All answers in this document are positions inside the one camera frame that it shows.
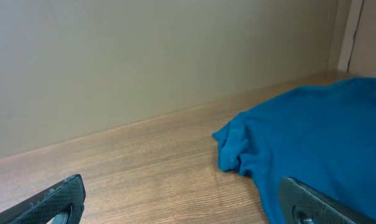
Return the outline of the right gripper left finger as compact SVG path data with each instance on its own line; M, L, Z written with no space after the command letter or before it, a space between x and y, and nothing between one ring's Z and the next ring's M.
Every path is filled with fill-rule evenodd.
M0 223L79 223L86 191L74 174L0 213Z

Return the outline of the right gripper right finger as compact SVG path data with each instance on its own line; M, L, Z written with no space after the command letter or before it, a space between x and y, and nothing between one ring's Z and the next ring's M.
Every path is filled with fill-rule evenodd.
M376 221L292 177L283 177L278 200L289 224L376 224Z

